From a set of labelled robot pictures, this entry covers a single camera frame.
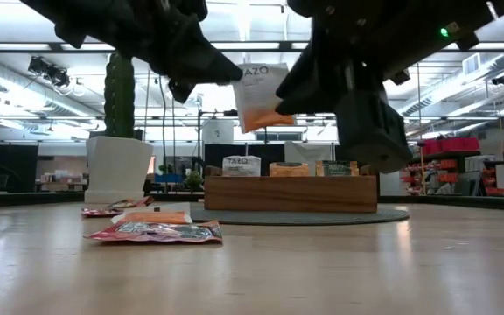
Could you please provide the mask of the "black background rig frame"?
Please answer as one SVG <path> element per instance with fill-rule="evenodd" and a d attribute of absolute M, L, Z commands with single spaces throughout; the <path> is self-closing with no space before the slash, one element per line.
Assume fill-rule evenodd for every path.
<path fill-rule="evenodd" d="M 203 123 L 211 119 L 232 120 L 234 122 L 234 141 L 232 144 L 205 144 L 202 141 L 201 127 Z M 261 175 L 267 175 L 263 143 L 256 138 L 254 132 L 242 133 L 240 121 L 235 110 L 225 112 L 200 111 L 198 119 L 199 153 L 200 159 L 206 166 L 221 168 L 224 157 L 228 156 L 256 156 L 262 160 Z"/>

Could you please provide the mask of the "white plant pot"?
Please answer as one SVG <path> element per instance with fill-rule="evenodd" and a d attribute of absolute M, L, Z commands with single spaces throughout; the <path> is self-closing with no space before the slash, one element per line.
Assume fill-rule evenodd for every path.
<path fill-rule="evenodd" d="M 88 204 L 140 199 L 153 147 L 134 138 L 96 136 L 86 141 Z"/>

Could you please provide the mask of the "grey round woven placemat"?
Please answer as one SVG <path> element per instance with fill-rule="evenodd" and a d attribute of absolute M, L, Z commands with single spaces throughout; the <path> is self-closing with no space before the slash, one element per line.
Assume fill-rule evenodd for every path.
<path fill-rule="evenodd" d="M 405 221 L 410 215 L 395 209 L 376 213 L 310 213 L 275 211 L 206 210 L 192 204 L 190 216 L 195 222 L 218 221 L 228 225 L 250 226 L 340 226 Z"/>

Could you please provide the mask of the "black partition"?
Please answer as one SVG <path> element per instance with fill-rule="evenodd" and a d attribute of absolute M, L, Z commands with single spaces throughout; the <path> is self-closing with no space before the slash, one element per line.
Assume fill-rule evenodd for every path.
<path fill-rule="evenodd" d="M 35 191 L 38 152 L 36 145 L 0 145 L 0 192 Z"/>

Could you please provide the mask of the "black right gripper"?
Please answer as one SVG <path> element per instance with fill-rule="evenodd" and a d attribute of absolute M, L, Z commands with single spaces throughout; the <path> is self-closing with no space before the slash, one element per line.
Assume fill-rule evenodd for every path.
<path fill-rule="evenodd" d="M 404 121 L 389 106 L 373 36 L 406 9 L 406 0 L 287 0 L 311 20 L 311 38 L 276 90 L 281 115 L 333 113 L 339 147 L 377 172 L 402 169 L 411 152 Z"/>

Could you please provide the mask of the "small green plant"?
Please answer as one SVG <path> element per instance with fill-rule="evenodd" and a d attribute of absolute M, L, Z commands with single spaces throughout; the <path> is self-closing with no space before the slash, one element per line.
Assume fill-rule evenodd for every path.
<path fill-rule="evenodd" d="M 192 193 L 201 189 L 203 178 L 198 171 L 190 171 L 185 177 L 185 187 Z"/>

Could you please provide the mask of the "green cactus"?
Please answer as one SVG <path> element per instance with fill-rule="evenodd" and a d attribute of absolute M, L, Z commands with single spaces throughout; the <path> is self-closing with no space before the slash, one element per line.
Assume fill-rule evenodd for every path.
<path fill-rule="evenodd" d="M 133 138 L 135 79 L 132 59 L 113 52 L 109 56 L 104 82 L 105 135 Z"/>

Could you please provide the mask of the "wooden tea organizer box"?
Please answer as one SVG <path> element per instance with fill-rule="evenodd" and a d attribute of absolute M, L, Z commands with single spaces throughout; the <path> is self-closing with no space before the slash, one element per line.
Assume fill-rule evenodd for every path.
<path fill-rule="evenodd" d="M 373 175 L 208 176 L 204 189 L 207 210 L 367 214 L 377 211 L 377 178 Z"/>

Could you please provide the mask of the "white cloth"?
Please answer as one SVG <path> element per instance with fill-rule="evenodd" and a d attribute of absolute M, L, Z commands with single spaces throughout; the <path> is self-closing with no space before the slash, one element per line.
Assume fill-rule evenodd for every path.
<path fill-rule="evenodd" d="M 331 160 L 333 157 L 330 144 L 311 144 L 285 142 L 284 158 L 289 163 L 315 164 L 317 161 Z"/>

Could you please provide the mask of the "white panel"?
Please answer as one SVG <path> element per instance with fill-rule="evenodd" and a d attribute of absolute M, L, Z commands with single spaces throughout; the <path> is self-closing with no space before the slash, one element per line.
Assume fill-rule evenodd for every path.
<path fill-rule="evenodd" d="M 208 120 L 201 127 L 202 141 L 204 144 L 232 144 L 234 128 L 232 120 Z"/>

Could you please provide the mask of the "black framed LED light bar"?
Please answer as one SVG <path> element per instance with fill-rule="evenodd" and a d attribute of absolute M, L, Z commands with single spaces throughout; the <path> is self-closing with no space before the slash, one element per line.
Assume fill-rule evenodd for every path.
<path fill-rule="evenodd" d="M 269 42 L 213 42 L 213 46 L 224 53 L 299 53 L 307 47 L 306 41 Z M 0 53 L 107 53 L 115 48 L 104 43 L 89 42 L 80 48 L 61 42 L 0 42 Z M 467 53 L 504 53 L 504 42 L 490 41 L 477 44 Z"/>

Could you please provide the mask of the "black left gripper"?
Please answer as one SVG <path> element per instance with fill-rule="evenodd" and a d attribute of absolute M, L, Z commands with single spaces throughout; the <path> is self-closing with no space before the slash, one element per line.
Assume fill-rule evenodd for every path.
<path fill-rule="evenodd" d="M 133 0 L 136 21 L 150 36 L 150 67 L 170 80 L 172 98 L 186 102 L 195 83 L 182 78 L 181 57 L 184 45 L 191 41 L 192 28 L 207 17 L 206 0 Z M 197 84 L 229 84 L 242 78 L 242 70 L 199 36 L 199 72 Z"/>

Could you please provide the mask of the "black aluminium table frame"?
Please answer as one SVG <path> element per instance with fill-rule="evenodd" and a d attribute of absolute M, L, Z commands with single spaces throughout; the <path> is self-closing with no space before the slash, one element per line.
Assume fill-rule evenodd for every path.
<path fill-rule="evenodd" d="M 53 203 L 68 203 L 84 201 L 84 192 L 8 192 L 0 193 L 0 207 L 34 206 Z M 174 193 L 154 194 L 155 201 L 197 202 L 204 199 L 205 194 Z M 454 195 L 431 196 L 384 196 L 378 195 L 377 206 L 382 204 L 430 204 L 448 207 L 476 207 L 504 210 L 504 197 L 475 197 Z"/>

